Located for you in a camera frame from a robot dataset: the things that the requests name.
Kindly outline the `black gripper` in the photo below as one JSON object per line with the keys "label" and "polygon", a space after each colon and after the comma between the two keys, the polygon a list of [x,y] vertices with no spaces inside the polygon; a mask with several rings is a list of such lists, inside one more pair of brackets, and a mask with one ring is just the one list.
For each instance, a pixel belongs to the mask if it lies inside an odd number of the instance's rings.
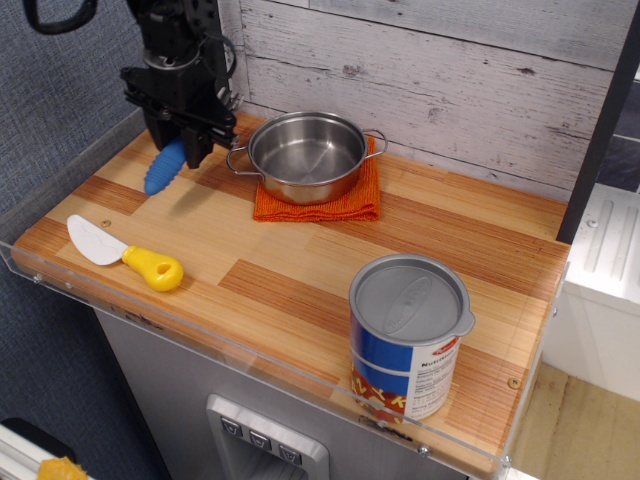
{"label": "black gripper", "polygon": [[143,110],[145,124],[158,150],[181,140],[189,169],[197,169],[214,147],[204,124],[182,129],[182,116],[201,98],[216,96],[215,80],[204,60],[173,69],[125,67],[120,76],[127,100]]}

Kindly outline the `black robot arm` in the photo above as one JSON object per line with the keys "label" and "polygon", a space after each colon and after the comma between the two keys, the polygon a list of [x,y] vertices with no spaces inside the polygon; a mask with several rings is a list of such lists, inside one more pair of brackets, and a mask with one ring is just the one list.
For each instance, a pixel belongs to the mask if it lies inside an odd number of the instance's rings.
{"label": "black robot arm", "polygon": [[180,140],[196,169],[216,145],[236,142],[235,46],[216,1],[131,1],[143,41],[142,67],[125,67],[125,96],[143,111],[157,149]]}

